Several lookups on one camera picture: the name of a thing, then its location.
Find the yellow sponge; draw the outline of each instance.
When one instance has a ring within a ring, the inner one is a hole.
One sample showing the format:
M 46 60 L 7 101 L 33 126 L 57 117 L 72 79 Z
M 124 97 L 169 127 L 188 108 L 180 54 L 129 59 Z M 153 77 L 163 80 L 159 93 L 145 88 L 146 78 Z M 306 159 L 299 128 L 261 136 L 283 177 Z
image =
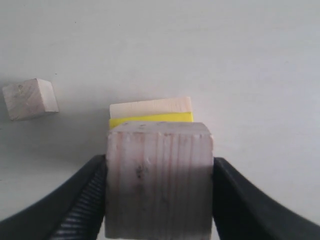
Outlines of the yellow sponge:
M 111 118 L 109 120 L 109 127 L 112 129 L 128 121 L 193 122 L 194 120 L 192 112 L 172 112 L 147 116 Z

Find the gripped wooden block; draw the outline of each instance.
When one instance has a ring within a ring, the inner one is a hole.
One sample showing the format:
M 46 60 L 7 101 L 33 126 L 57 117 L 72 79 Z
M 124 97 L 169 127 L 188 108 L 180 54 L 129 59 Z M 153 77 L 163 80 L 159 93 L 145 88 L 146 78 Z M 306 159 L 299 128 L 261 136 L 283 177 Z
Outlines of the gripped wooden block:
M 9 117 L 28 120 L 59 112 L 51 82 L 34 78 L 2 88 Z
M 191 98 L 188 96 L 110 105 L 110 118 L 113 119 L 186 112 L 192 112 Z
M 213 138 L 203 123 L 123 123 L 108 134 L 106 161 L 107 238 L 211 238 Z

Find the white background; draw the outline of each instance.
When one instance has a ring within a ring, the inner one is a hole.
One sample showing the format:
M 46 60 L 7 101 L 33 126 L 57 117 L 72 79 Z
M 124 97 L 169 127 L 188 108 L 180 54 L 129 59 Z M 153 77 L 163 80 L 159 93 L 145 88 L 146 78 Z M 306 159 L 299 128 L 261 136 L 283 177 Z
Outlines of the white background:
M 0 93 L 0 219 L 105 152 L 110 104 L 190 96 L 216 156 L 320 224 L 319 0 L 1 0 L 0 87 L 31 78 L 60 113 Z

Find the small wooden cube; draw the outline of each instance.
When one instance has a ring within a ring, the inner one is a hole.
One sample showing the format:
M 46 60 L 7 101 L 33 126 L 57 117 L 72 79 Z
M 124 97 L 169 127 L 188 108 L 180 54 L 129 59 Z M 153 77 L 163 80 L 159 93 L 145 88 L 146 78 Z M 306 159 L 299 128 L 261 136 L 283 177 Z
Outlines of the small wooden cube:
M 2 91 L 11 120 L 28 120 L 59 112 L 49 81 L 30 79 L 5 86 Z
M 111 129 L 105 235 L 209 240 L 213 138 L 203 123 L 130 121 Z

